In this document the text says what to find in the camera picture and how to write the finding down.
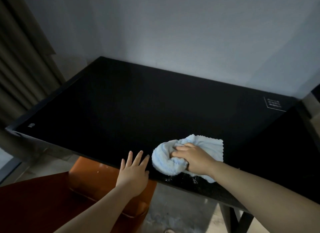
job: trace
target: person's left arm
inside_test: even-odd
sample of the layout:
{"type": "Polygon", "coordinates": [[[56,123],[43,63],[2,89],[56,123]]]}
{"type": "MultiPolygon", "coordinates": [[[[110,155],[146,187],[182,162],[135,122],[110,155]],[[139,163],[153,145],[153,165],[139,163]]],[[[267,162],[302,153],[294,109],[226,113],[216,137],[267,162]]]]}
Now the person's left arm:
{"type": "Polygon", "coordinates": [[[142,151],[132,162],[132,151],[127,163],[121,161],[116,187],[86,211],[64,224],[54,233],[108,233],[126,204],[146,188],[149,171],[146,166],[149,155],[141,162],[142,151]]]}

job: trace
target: curtain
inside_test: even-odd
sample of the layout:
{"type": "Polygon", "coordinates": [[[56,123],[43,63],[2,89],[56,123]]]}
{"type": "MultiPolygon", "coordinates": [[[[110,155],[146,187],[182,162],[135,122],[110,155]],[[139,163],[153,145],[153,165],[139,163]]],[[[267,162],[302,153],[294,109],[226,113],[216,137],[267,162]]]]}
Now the curtain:
{"type": "Polygon", "coordinates": [[[28,160],[34,146],[4,130],[65,82],[24,0],[0,0],[0,147],[28,160]]]}

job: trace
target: fluffy microfiber cloth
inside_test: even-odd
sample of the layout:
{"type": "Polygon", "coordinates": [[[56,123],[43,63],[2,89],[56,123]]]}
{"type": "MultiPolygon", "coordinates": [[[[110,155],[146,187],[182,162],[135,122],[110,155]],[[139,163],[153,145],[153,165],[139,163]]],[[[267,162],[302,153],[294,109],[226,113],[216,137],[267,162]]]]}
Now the fluffy microfiber cloth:
{"type": "Polygon", "coordinates": [[[201,135],[189,135],[186,138],[179,140],[171,140],[159,144],[157,148],[154,149],[152,153],[152,164],[159,172],[168,175],[174,176],[181,172],[188,173],[192,177],[200,176],[206,179],[208,182],[213,183],[214,180],[206,175],[196,175],[190,173],[186,170],[188,162],[182,158],[170,158],[170,153],[175,151],[174,147],[181,146],[186,143],[193,143],[196,146],[199,146],[204,151],[206,151],[211,157],[217,161],[223,161],[223,140],[208,138],[201,135]]]}

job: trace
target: finger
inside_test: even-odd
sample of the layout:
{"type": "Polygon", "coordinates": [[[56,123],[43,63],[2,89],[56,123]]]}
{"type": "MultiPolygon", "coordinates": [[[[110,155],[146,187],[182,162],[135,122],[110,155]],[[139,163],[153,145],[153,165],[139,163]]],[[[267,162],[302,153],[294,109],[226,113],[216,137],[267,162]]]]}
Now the finger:
{"type": "Polygon", "coordinates": [[[143,167],[143,170],[146,169],[146,166],[148,165],[149,159],[150,159],[150,155],[147,154],[147,156],[141,162],[140,166],[143,167]]]}
{"type": "Polygon", "coordinates": [[[188,149],[190,149],[190,147],[182,145],[182,146],[176,146],[175,149],[176,150],[188,150],[188,149]]]}
{"type": "Polygon", "coordinates": [[[177,150],[177,151],[173,151],[173,152],[170,154],[170,157],[178,157],[178,158],[183,158],[183,159],[185,159],[186,153],[185,153],[185,151],[183,151],[183,150],[177,150]]]}
{"type": "Polygon", "coordinates": [[[186,144],[184,144],[184,146],[191,147],[191,148],[195,147],[195,145],[193,143],[186,143],[186,144]]]}
{"type": "Polygon", "coordinates": [[[120,170],[123,170],[125,168],[125,159],[121,160],[121,166],[120,166],[120,170]]]}
{"type": "Polygon", "coordinates": [[[127,163],[126,163],[126,167],[129,167],[132,165],[132,151],[129,152],[128,154],[128,159],[127,159],[127,163]]]}
{"type": "Polygon", "coordinates": [[[133,163],[132,163],[133,166],[138,166],[138,165],[140,164],[142,154],[143,154],[143,151],[141,150],[141,151],[137,154],[136,158],[134,159],[134,161],[133,161],[133,163]]]}

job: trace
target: chair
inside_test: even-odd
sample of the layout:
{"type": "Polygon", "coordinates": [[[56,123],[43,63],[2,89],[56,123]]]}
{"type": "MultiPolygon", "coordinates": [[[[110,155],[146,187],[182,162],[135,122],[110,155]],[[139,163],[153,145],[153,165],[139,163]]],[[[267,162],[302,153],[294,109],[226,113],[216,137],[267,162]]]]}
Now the chair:
{"type": "MultiPolygon", "coordinates": [[[[80,157],[69,172],[0,187],[2,232],[52,233],[115,187],[119,170],[80,157]]],[[[136,232],[149,209],[156,182],[124,208],[111,232],[136,232]]]]}

